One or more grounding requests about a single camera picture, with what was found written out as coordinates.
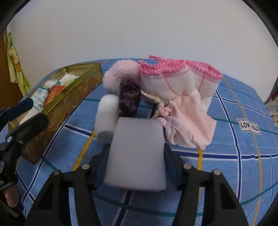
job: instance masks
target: white cloth with pink stitching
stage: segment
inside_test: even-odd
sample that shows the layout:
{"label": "white cloth with pink stitching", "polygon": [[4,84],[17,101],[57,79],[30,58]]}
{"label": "white cloth with pink stitching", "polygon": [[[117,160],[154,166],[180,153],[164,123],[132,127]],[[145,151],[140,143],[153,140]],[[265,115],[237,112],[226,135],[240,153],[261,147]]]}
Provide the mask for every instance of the white cloth with pink stitching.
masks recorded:
{"label": "white cloth with pink stitching", "polygon": [[212,66],[190,60],[173,60],[161,57],[158,64],[139,62],[144,92],[159,97],[165,104],[178,96],[194,96],[200,107],[207,112],[212,95],[223,75]]}

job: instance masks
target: pink crochet trim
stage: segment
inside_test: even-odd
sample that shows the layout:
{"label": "pink crochet trim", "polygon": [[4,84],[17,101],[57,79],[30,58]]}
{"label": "pink crochet trim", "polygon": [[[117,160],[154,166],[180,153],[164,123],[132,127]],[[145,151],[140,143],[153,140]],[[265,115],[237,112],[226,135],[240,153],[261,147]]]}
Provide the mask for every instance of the pink crochet trim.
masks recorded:
{"label": "pink crochet trim", "polygon": [[216,80],[221,80],[223,77],[220,71],[216,70],[214,67],[210,66],[207,63],[191,60],[164,59],[152,55],[150,55],[149,58],[155,59],[158,62],[158,64],[150,65],[142,61],[138,62],[141,65],[139,68],[140,72],[146,75],[176,73],[188,65],[189,67],[195,69],[197,72],[201,73],[206,77],[210,77]]}

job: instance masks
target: black clamp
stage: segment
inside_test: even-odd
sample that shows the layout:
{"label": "black clamp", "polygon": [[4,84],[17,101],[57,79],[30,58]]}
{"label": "black clamp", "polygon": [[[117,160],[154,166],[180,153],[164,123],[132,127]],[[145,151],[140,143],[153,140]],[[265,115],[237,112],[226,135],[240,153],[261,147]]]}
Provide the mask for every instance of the black clamp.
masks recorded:
{"label": "black clamp", "polygon": [[[0,113],[1,128],[3,129],[8,121],[17,118],[31,109],[32,106],[33,100],[26,99],[12,108],[2,109]],[[44,131],[47,125],[47,116],[39,113],[8,133],[5,141],[0,143],[0,190],[7,189],[17,183],[16,162],[21,155],[22,147]]]}
{"label": "black clamp", "polygon": [[202,226],[248,226],[243,209],[220,170],[209,173],[184,164],[167,144],[164,156],[172,183],[182,191],[172,226],[194,226],[200,187],[205,187]]}
{"label": "black clamp", "polygon": [[[99,155],[76,171],[54,170],[34,202],[25,226],[71,226],[70,187],[74,188],[79,226],[101,226],[91,193],[103,183],[109,148],[108,144],[104,145]],[[168,144],[165,144],[164,156],[172,183],[182,190],[173,226],[194,226],[200,187],[205,187],[202,226],[248,226],[234,192],[219,170],[208,173],[184,164]]]}

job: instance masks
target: gold metal tray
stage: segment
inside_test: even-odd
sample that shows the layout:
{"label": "gold metal tray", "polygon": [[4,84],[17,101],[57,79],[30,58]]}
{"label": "gold metal tray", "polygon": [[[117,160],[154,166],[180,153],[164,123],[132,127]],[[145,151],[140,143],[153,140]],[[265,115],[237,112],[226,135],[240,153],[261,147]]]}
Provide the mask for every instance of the gold metal tray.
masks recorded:
{"label": "gold metal tray", "polygon": [[[49,78],[60,80],[66,72],[80,77],[65,88],[42,110],[42,113],[49,120],[47,129],[23,147],[22,157],[33,164],[38,161],[45,147],[66,118],[102,82],[103,78],[100,63],[81,63],[63,67]],[[38,87],[43,86],[46,81],[44,80]],[[28,97],[31,97],[37,89],[31,92]],[[27,113],[9,122],[9,131],[17,127]]]}

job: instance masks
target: hanging towel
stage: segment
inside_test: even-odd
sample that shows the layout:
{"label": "hanging towel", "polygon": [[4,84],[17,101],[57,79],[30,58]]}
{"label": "hanging towel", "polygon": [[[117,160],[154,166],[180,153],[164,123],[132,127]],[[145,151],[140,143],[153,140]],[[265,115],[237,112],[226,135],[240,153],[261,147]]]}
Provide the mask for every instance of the hanging towel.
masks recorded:
{"label": "hanging towel", "polygon": [[18,54],[13,46],[11,33],[8,36],[8,65],[11,82],[17,83],[22,95],[26,95],[30,91],[31,86],[21,70]]}

